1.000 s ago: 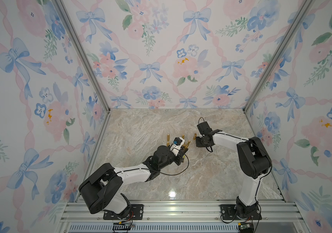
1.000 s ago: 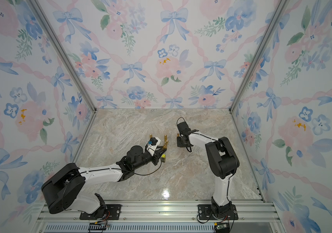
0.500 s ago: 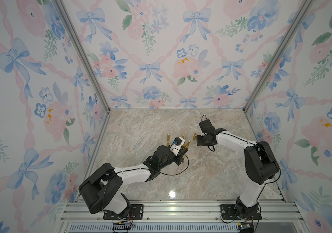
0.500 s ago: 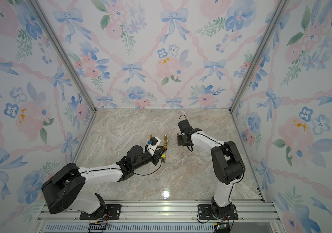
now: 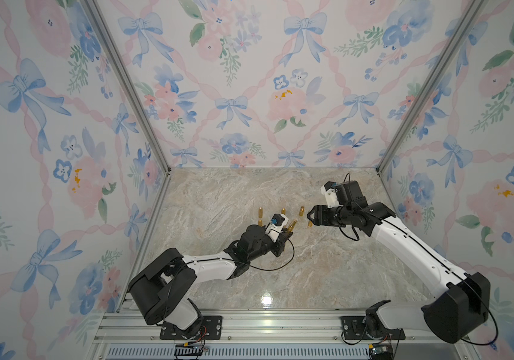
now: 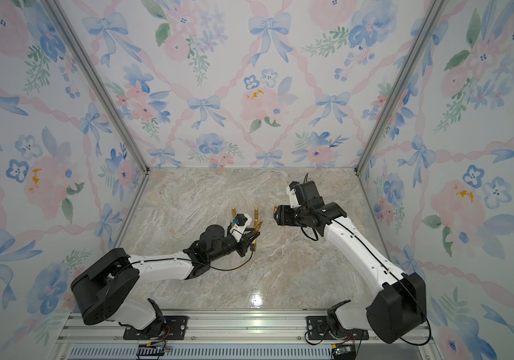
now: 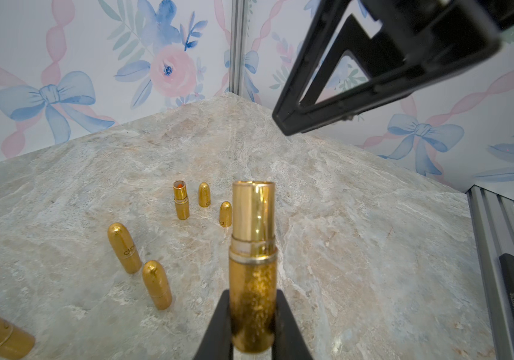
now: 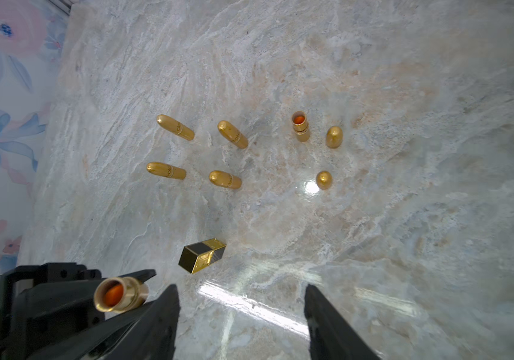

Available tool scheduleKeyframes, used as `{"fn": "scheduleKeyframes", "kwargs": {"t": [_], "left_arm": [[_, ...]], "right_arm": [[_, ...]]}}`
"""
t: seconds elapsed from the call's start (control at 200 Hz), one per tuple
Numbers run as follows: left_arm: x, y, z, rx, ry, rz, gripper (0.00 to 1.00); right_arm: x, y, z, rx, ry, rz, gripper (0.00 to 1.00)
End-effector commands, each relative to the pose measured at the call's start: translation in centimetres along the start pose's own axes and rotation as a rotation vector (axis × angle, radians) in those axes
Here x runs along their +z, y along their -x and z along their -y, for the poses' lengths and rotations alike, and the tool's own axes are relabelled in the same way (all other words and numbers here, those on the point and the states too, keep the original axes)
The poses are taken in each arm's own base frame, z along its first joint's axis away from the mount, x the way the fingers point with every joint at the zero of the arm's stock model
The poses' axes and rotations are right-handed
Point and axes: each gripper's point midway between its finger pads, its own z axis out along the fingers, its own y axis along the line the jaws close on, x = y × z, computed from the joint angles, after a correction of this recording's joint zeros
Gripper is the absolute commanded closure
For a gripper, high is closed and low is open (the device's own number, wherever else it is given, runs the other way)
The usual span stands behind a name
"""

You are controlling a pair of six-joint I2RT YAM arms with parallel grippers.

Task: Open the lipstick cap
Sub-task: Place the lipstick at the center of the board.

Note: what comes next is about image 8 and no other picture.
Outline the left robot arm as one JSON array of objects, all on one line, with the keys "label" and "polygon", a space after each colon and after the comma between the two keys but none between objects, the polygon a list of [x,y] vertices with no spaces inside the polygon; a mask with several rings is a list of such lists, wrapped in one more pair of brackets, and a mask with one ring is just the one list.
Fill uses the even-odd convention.
[{"label": "left robot arm", "polygon": [[103,278],[68,262],[18,266],[0,276],[0,359],[148,357],[144,269]]}]

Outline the gold lipstick cap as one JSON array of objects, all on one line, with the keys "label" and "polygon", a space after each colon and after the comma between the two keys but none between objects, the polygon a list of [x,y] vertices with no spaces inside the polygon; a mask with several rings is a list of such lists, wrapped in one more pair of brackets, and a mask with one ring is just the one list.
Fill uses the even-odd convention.
[{"label": "gold lipstick cap", "polygon": [[339,148],[343,143],[343,130],[341,127],[330,127],[325,137],[325,143],[329,148]]}]

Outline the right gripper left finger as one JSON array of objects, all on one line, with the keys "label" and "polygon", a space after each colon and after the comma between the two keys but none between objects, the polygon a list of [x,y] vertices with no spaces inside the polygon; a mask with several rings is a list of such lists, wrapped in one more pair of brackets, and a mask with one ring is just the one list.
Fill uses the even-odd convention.
[{"label": "right gripper left finger", "polygon": [[105,359],[167,359],[175,352],[180,301],[172,284],[152,302],[141,319],[109,352]]}]

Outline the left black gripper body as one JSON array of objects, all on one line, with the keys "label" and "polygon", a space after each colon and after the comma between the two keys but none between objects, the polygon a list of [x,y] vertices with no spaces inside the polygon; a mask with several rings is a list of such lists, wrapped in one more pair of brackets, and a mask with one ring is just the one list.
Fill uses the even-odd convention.
[{"label": "left black gripper body", "polygon": [[0,359],[45,359],[77,345],[99,357],[135,322],[107,323],[93,301],[98,269],[54,262],[18,266],[0,276]]}]

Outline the gold lipstick base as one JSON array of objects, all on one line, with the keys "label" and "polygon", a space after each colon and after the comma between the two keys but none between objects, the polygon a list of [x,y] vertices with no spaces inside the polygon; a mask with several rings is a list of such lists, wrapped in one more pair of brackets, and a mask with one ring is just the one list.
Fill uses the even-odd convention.
[{"label": "gold lipstick base", "polygon": [[310,138],[309,122],[304,112],[297,111],[293,114],[292,126],[298,141],[308,141]]}]

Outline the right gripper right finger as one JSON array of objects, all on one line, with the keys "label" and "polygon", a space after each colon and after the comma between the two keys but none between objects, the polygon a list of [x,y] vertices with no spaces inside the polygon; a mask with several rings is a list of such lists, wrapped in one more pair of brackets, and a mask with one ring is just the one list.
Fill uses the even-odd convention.
[{"label": "right gripper right finger", "polygon": [[304,316],[310,333],[311,359],[379,359],[312,284],[305,291]]}]

